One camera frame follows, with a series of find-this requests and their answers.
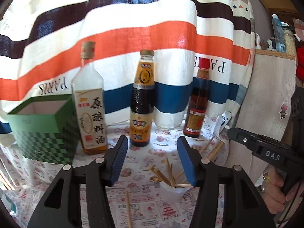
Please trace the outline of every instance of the table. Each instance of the table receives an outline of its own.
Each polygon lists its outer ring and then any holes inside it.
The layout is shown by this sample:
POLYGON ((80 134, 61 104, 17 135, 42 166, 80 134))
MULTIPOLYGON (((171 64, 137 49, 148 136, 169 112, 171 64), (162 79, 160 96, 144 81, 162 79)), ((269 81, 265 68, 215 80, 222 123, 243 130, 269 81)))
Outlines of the table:
MULTIPOLYGON (((212 137, 210 133, 211 119, 204 123, 202 133, 198 139, 187 137, 192 148, 200 149, 208 143, 212 137)), ((118 181, 112 188, 107 188, 108 201, 112 216, 117 228, 128 228, 125 190, 130 192, 131 213, 134 228, 183 228, 188 227, 194 212, 198 188, 190 189, 183 198, 174 204, 167 204, 158 194, 159 183, 153 183, 150 177, 153 173, 149 166, 156 165, 165 175, 165 157, 173 164, 173 175, 177 176, 182 171, 180 159, 177 153, 177 139, 183 135, 183 124, 172 130, 160 130, 153 123, 151 141, 148 146, 138 148, 129 145, 127 156, 122 167, 118 181)), ((120 135, 129 135, 129 122, 107 127, 109 148, 115 146, 120 135)), ((229 142, 225 133, 220 135, 225 145, 215 158, 215 163, 223 166, 229 152, 229 142)), ((204 154, 206 155, 218 142, 212 141, 204 154)), ((103 154, 86 155, 79 143, 73 166, 83 166, 103 154)), ((11 200, 17 205, 18 214, 15 220, 24 228, 42 197, 49 183, 54 179, 63 165, 45 163, 24 158, 18 145, 9 148, 1 147, 0 158, 2 165, 0 170, 6 171, 6 178, 16 190, 5 191, 11 200)), ((81 208, 83 227, 88 226, 86 214, 85 186, 81 186, 81 208)), ((219 187, 218 216, 216 226, 220 227, 223 214, 224 186, 219 187)))

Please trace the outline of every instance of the gray wall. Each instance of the gray wall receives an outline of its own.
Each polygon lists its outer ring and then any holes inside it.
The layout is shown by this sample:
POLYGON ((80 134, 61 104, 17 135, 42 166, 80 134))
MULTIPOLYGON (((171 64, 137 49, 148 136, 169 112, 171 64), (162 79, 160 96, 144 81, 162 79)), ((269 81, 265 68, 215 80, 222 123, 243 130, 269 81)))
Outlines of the gray wall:
POLYGON ((250 2, 254 16, 255 33, 259 34, 267 45, 267 39, 274 37, 270 15, 260 0, 250 0, 250 2))

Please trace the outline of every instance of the checkered pattern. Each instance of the checkered pattern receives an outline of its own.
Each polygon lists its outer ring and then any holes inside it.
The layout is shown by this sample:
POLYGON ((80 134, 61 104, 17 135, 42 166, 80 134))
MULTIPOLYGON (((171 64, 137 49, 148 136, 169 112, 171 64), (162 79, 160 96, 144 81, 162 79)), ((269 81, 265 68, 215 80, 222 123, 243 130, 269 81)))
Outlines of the checkered pattern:
POLYGON ((72 163, 80 138, 74 116, 67 121, 61 133, 14 131, 14 136, 26 158, 54 163, 72 163))

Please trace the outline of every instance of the tablecloth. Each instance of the tablecloth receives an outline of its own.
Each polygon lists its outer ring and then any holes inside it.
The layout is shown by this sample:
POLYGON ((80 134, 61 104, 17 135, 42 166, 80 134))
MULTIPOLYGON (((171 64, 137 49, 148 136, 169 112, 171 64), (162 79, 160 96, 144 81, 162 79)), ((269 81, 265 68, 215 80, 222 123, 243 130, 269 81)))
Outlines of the tablecloth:
MULTIPOLYGON (((192 148, 200 149, 212 137, 210 128, 214 119, 205 121, 202 133, 199 138, 187 138, 192 148)), ((149 166, 156 165, 165 175, 165 158, 173 164, 173 174, 177 176, 182 166, 177 153, 177 139, 182 133, 183 124, 172 130, 161 130, 153 123, 151 141, 146 147, 134 147, 129 145, 128 152, 118 181, 112 188, 107 189, 108 200, 112 216, 117 228, 127 228, 127 216, 125 205, 125 190, 130 192, 132 221, 134 228, 183 228, 188 227, 193 215, 198 195, 198 189, 190 189, 183 198, 175 203, 168 204, 159 197, 159 184, 153 183, 150 177, 153 173, 149 171, 149 166)), ((114 147, 120 135, 129 135, 129 122, 107 127, 109 148, 114 147)), ((229 142, 224 133, 220 139, 225 145, 216 156, 214 162, 218 165, 224 165, 228 156, 229 142)), ((203 156, 208 154, 212 146, 218 142, 214 139, 209 145, 203 156)), ((73 166, 83 166, 104 154, 86 155, 83 153, 79 143, 73 166)), ((18 214, 16 221, 23 228, 28 221, 39 202, 49 183, 54 179, 63 165, 50 164, 40 161, 34 161, 24 158, 17 144, 9 148, 1 147, 0 158, 2 165, 0 170, 6 174, 6 178, 16 189, 14 191, 5 191, 12 201, 17 205, 18 214)), ((177 182, 185 179, 181 176, 177 182)), ((219 188, 219 205, 217 225, 221 224, 223 212, 223 186, 219 188)), ((82 220, 83 227, 88 227, 86 215, 86 195, 85 185, 81 190, 82 201, 82 220)))

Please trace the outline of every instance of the open green box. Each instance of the open green box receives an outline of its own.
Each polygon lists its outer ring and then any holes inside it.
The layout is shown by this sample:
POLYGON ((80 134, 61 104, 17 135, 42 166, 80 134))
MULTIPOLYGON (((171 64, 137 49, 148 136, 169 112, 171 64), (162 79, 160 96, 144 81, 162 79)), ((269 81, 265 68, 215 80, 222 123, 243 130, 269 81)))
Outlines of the open green box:
POLYGON ((80 133, 71 94, 31 97, 8 120, 26 158, 72 163, 80 133))

